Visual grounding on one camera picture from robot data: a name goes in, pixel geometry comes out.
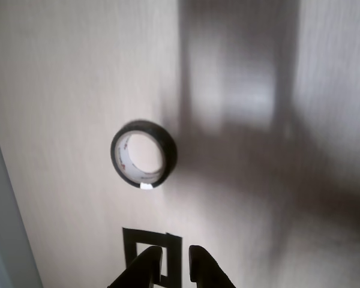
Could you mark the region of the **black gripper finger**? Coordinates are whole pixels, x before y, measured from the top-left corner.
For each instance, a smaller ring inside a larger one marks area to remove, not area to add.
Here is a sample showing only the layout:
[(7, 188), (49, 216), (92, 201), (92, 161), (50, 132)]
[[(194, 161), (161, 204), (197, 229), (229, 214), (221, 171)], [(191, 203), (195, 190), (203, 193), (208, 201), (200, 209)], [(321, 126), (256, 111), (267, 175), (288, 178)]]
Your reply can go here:
[(159, 285), (163, 249), (151, 246), (140, 253), (125, 271), (108, 288), (145, 288)]
[(188, 250), (190, 265), (190, 281), (200, 287), (235, 288), (229, 277), (219, 267), (216, 260), (206, 249), (199, 245), (191, 245)]

